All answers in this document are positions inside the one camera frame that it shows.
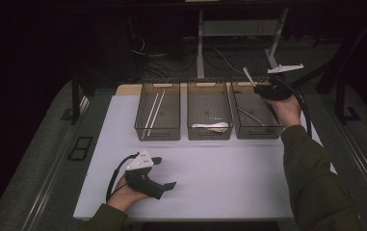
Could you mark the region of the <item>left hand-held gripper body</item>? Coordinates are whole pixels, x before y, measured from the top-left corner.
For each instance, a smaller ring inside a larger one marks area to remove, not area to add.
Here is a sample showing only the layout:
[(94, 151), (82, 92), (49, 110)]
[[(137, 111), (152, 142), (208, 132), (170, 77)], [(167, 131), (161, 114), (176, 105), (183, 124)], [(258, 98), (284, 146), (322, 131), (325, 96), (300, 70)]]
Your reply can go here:
[(148, 176), (152, 168), (156, 166), (153, 164), (151, 158), (154, 157), (147, 150), (139, 152), (126, 167), (125, 179), (127, 185), (134, 191), (160, 199), (164, 193), (164, 185), (152, 181)]

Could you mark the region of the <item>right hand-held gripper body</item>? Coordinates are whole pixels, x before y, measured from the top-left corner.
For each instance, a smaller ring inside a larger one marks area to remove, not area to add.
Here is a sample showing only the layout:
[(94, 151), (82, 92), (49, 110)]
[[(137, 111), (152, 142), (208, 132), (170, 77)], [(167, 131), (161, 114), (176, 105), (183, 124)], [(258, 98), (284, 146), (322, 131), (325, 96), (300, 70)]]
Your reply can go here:
[(280, 78), (281, 74), (287, 71), (302, 69), (303, 64), (294, 65), (279, 65), (267, 71), (267, 86), (258, 87), (261, 90), (262, 96), (265, 99), (274, 101), (285, 100), (296, 92), (293, 88)]

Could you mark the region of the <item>smoky translucent plastic bin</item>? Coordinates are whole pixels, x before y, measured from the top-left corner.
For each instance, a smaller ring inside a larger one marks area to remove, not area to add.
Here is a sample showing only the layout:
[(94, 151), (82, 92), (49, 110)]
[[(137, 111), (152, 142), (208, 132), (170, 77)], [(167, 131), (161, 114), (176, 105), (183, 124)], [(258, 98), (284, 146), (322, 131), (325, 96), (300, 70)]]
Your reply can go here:
[(135, 130), (140, 141), (152, 103), (159, 92), (158, 100), (165, 91), (162, 106), (152, 128), (150, 137), (147, 131), (143, 141), (179, 141), (180, 140), (180, 85), (178, 83), (144, 83), (135, 119)]
[[(195, 123), (217, 122), (226, 122), (229, 128), (223, 133), (192, 128)], [(190, 141), (230, 139), (233, 120), (225, 81), (190, 81), (187, 84), (187, 127)]]
[[(275, 140), (283, 130), (282, 124), (276, 117), (274, 109), (260, 95), (256, 94), (248, 82), (232, 81), (229, 88), (229, 99), (233, 115), (236, 136), (239, 140)], [(245, 118), (237, 108), (240, 107), (257, 117), (264, 123)]]

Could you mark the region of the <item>metal fork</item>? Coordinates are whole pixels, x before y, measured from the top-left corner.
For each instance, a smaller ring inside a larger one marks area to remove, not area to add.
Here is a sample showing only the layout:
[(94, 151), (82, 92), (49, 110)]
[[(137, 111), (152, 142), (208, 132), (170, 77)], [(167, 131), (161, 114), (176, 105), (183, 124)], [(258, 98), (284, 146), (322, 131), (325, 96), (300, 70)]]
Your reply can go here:
[(249, 118), (249, 119), (251, 119), (251, 120), (253, 120), (253, 121), (255, 121), (255, 122), (257, 122), (258, 124), (260, 124), (261, 126), (263, 126), (264, 125), (264, 123), (262, 122), (262, 121), (260, 121), (257, 117), (255, 117), (254, 115), (252, 115), (251, 113), (248, 113), (246, 110), (244, 110), (244, 109), (242, 109), (242, 108), (240, 108), (240, 107), (238, 107), (237, 108), (237, 110), (241, 113), (241, 114), (243, 114), (243, 116), (240, 116), (240, 119), (245, 119), (246, 117), (247, 118)]

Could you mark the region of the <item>white chopstick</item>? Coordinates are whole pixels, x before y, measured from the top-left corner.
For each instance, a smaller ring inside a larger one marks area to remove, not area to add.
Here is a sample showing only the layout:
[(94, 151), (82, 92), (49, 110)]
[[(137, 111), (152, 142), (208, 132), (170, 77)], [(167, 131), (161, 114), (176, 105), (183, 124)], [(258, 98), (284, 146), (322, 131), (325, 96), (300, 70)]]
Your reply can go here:
[(149, 124), (149, 122), (150, 122), (150, 120), (151, 120), (151, 118), (152, 118), (152, 114), (153, 114), (154, 107), (155, 107), (155, 105), (156, 105), (156, 102), (157, 102), (157, 98), (158, 98), (158, 96), (159, 96), (159, 92), (157, 92), (157, 93), (156, 93), (156, 97), (154, 98), (154, 101), (153, 101), (152, 106), (151, 106), (150, 113), (149, 113), (148, 118), (147, 118), (147, 120), (146, 120), (146, 124), (145, 124), (144, 130), (143, 130), (143, 133), (142, 133), (142, 135), (141, 135), (141, 140), (142, 140), (142, 141), (144, 140), (144, 133), (145, 133), (146, 129), (148, 128), (148, 124)]
[(150, 115), (152, 115), (152, 117), (149, 117), (150, 118), (150, 126), (149, 126), (149, 129), (147, 131), (147, 136), (150, 137), (150, 134), (151, 134), (151, 131), (152, 131), (152, 128), (155, 124), (155, 121), (157, 119), (157, 115), (159, 114), (159, 111), (160, 111), (160, 108), (162, 106), (162, 103), (163, 103), (163, 99), (165, 97), (165, 91), (162, 92), (162, 95), (160, 97), (160, 99), (158, 100), (158, 96), (155, 97), (155, 102), (154, 102), (154, 105), (153, 105), (153, 110), (151, 111)]

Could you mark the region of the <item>white ceramic spoon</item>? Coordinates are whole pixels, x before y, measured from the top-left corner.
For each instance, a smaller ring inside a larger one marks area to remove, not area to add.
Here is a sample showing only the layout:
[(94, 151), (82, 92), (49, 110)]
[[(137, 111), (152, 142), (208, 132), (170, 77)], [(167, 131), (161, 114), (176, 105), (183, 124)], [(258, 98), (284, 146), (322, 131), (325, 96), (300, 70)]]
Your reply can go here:
[(226, 122), (217, 122), (210, 124), (195, 123), (192, 125), (192, 128), (204, 128), (208, 131), (223, 133), (229, 128), (229, 125)]

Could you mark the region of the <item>person's left hand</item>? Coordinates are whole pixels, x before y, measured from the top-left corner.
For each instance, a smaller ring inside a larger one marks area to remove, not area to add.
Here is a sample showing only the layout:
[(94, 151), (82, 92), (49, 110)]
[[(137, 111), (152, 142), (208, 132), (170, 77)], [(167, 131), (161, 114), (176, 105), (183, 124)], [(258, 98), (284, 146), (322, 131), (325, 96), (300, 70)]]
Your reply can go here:
[(122, 176), (116, 185), (115, 192), (111, 195), (107, 204), (126, 213), (134, 204), (148, 198), (148, 195), (136, 192), (127, 185), (126, 179)]

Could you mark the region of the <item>person's right hand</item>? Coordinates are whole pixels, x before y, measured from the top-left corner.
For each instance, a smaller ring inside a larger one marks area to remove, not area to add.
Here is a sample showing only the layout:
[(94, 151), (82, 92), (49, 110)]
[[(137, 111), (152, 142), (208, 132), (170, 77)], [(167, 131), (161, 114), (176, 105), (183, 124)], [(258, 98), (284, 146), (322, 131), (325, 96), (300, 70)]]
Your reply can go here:
[(279, 121), (285, 128), (301, 125), (301, 106), (294, 95), (279, 101), (265, 99), (265, 102), (274, 108)]

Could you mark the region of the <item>black metal stand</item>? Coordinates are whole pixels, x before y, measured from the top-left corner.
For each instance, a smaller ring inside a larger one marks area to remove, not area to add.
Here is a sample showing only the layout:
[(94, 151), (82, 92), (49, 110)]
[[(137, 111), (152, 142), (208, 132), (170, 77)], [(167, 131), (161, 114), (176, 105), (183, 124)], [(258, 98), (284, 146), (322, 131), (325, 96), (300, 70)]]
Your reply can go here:
[(320, 94), (328, 94), (336, 87), (335, 115), (345, 124), (349, 120), (359, 120), (353, 109), (345, 106), (346, 86), (351, 85), (367, 105), (367, 19), (359, 30), (349, 35), (333, 58), (292, 83), (299, 87), (315, 78), (320, 73), (323, 77), (316, 87)]

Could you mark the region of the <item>white metal desk frame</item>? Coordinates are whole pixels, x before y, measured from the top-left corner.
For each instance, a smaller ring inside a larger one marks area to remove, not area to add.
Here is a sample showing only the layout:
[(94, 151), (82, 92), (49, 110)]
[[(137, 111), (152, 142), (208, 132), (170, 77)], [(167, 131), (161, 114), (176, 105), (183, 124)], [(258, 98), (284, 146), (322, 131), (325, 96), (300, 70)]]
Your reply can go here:
[(203, 10), (200, 10), (197, 29), (197, 77), (205, 77), (203, 39), (211, 37), (271, 37), (272, 44), (264, 52), (270, 67), (278, 67), (275, 51), (288, 12), (288, 8), (283, 8), (278, 19), (205, 20)]

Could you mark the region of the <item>black floor socket frame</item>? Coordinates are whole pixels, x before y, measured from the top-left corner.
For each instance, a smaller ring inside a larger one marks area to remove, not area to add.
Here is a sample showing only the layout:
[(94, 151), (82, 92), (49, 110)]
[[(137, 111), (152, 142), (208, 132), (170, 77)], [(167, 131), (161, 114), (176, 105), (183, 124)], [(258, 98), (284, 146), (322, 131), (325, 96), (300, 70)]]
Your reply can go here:
[(78, 137), (67, 158), (70, 161), (84, 161), (92, 144), (92, 137)]

